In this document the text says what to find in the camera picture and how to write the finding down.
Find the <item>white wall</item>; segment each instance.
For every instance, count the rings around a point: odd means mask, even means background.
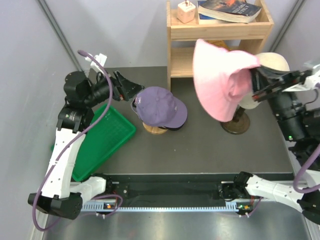
[[[275,26],[275,40],[295,0],[265,0]],[[108,67],[167,65],[166,0],[46,0],[69,44],[76,51],[108,55]],[[176,8],[182,0],[171,0]],[[85,61],[78,57],[82,67]]]
[[[45,175],[64,78],[75,70],[34,0],[0,3],[0,239],[25,240]]]
[[[291,70],[300,70],[305,62],[320,59],[319,8],[320,1],[305,1],[275,50],[285,57]],[[313,91],[297,93],[297,95],[303,103],[312,101],[315,97]],[[308,109],[320,107],[320,98],[318,101],[308,104],[307,107]]]

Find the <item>pink hat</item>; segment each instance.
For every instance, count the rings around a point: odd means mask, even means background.
[[[252,90],[249,69],[259,66],[259,59],[250,53],[227,51],[198,39],[193,53],[193,81],[205,111],[220,122],[231,121],[238,103]]]

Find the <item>wooden shelf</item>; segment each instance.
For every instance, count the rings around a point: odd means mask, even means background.
[[[198,13],[195,18],[182,23],[177,19],[177,10],[171,9],[170,1],[166,3],[167,28],[167,85],[171,89],[171,78],[188,78],[193,76],[193,47],[173,48],[174,41],[204,40],[241,40],[238,49],[251,54],[258,54],[263,49],[273,28],[274,22],[265,0],[256,0],[261,6],[260,14],[250,23],[199,24]]]

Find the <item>green tray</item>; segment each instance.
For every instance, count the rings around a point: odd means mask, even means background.
[[[94,113],[92,123],[105,108],[106,104]],[[80,182],[89,177],[135,133],[136,127],[110,106],[100,122],[87,132],[76,157],[73,179]]]

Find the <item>wooden hat stand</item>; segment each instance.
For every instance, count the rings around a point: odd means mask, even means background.
[[[290,71],[288,62],[282,55],[278,53],[262,52],[256,56],[259,58],[261,65],[265,67],[279,71]],[[253,109],[258,105],[259,103],[256,103],[252,99],[252,93],[249,93],[239,103],[239,108],[235,111],[233,119],[228,122],[220,123],[222,128],[230,134],[239,135],[245,133],[250,126],[250,119],[245,113],[245,110]]]
[[[162,128],[159,128],[157,126],[148,126],[144,122],[142,124],[143,124],[144,129],[148,133],[151,133],[151,134],[154,134],[154,135],[164,134],[166,131],[168,131],[168,129],[162,129]]]

